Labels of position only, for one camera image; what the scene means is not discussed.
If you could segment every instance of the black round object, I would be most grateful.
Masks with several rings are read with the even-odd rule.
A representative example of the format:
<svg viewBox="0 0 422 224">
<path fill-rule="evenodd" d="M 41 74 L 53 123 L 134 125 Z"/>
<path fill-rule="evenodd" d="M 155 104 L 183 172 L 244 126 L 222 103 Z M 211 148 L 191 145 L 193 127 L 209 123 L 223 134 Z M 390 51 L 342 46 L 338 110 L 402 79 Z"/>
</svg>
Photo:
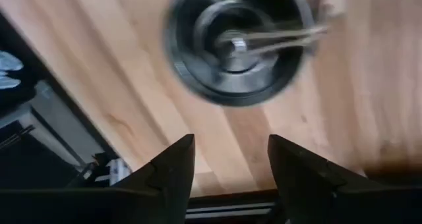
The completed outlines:
<svg viewBox="0 0 422 224">
<path fill-rule="evenodd" d="M 313 25 L 304 0 L 176 0 L 169 11 L 165 45 L 173 68 L 192 91 L 211 102 L 246 106 L 271 98 L 297 72 L 306 48 L 262 55 L 228 57 L 247 50 L 245 42 L 216 47 L 219 36 L 251 28 L 275 29 L 275 23 Z"/>
</svg>

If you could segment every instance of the wooden surface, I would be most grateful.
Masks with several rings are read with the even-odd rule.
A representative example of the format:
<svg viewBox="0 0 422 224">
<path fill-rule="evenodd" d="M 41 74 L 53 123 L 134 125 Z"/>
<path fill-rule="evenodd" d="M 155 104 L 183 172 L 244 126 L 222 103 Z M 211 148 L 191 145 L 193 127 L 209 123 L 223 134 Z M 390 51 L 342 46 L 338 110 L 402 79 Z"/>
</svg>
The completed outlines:
<svg viewBox="0 0 422 224">
<path fill-rule="evenodd" d="M 343 0 L 294 82 L 246 108 L 203 101 L 173 75 L 161 45 L 170 1 L 0 7 L 133 169 L 195 133 L 193 196 L 274 188 L 272 133 L 360 173 L 422 165 L 422 1 Z"/>
</svg>

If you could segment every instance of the wooden board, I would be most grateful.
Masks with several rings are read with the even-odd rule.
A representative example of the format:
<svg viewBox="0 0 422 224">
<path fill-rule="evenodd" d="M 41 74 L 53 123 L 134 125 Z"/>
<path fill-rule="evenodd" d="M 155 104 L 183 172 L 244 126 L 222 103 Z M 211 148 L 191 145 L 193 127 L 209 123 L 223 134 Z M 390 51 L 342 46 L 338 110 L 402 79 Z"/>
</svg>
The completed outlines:
<svg viewBox="0 0 422 224">
<path fill-rule="evenodd" d="M 422 164 L 419 0 L 340 0 L 346 14 L 296 79 L 246 108 L 208 103 L 173 75 L 162 45 L 170 2 L 0 0 L 0 7 L 132 169 L 195 133 L 193 196 L 274 188 L 272 133 L 361 173 Z"/>
</svg>

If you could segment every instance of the wood grain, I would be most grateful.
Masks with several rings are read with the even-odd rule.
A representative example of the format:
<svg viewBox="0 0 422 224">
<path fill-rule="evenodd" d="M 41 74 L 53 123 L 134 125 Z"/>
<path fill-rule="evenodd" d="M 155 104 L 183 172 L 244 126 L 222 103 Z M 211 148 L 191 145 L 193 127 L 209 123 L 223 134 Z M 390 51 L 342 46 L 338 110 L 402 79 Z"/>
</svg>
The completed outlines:
<svg viewBox="0 0 422 224">
<path fill-rule="evenodd" d="M 261 105 L 220 107 L 164 55 L 171 0 L 0 0 L 70 96 L 132 169 L 186 133 L 193 196 L 274 188 L 266 139 L 284 136 L 356 172 L 422 165 L 422 3 L 331 0 L 345 14 L 294 81 Z"/>
</svg>

